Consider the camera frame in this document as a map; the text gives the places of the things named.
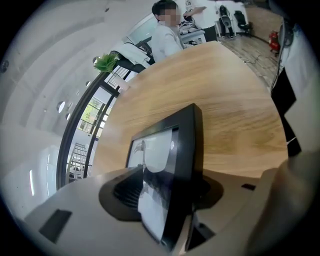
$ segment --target black picture frame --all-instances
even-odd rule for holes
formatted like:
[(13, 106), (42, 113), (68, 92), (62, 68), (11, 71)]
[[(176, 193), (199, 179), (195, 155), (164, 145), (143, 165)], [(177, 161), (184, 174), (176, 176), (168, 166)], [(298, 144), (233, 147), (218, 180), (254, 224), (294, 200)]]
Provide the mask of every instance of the black picture frame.
[(160, 243), (171, 251), (181, 233), (185, 218), (191, 212), (198, 182), (202, 180), (204, 133), (202, 111), (192, 103), (158, 121), (131, 138), (125, 167), (128, 167), (133, 142), (168, 129), (178, 128), (178, 146), (172, 191)]

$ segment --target screen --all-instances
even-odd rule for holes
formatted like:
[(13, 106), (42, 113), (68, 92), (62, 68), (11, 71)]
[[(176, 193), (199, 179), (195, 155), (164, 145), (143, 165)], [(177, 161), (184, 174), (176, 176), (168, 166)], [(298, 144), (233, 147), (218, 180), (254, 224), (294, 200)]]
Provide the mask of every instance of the screen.
[(178, 129), (169, 129), (133, 141), (128, 167), (143, 166), (143, 188), (138, 211), (143, 224), (161, 240), (168, 215), (176, 168)]

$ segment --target brown wall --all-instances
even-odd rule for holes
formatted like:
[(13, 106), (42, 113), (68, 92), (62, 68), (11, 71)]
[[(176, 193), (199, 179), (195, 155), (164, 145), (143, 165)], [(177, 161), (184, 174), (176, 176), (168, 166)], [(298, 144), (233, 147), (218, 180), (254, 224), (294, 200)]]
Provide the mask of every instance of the brown wall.
[(249, 22), (253, 23), (253, 35), (268, 41), (272, 30), (279, 31), (282, 17), (263, 8), (246, 6)]

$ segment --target white pot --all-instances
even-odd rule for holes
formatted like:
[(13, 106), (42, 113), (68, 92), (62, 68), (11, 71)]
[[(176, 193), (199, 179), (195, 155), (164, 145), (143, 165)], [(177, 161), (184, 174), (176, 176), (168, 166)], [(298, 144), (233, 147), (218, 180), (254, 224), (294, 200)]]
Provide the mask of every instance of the white pot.
[(120, 76), (115, 75), (114, 76), (114, 81), (124, 91), (128, 90), (129, 87), (130, 87), (129, 84), (125, 80), (123, 80)]

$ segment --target white jacket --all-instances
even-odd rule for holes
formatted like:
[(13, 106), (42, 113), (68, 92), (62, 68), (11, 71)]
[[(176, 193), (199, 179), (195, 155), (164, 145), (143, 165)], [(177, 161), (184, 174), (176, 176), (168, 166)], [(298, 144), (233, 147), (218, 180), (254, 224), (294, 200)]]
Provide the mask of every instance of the white jacket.
[(120, 53), (123, 57), (127, 58), (135, 65), (141, 64), (145, 68), (150, 67), (150, 64), (147, 63), (150, 61), (147, 53), (131, 43), (124, 43), (116, 46), (113, 50)]
[(175, 54), (185, 48), (176, 26), (166, 26), (159, 21), (151, 38), (151, 50), (155, 62), (162, 61), (165, 57)]

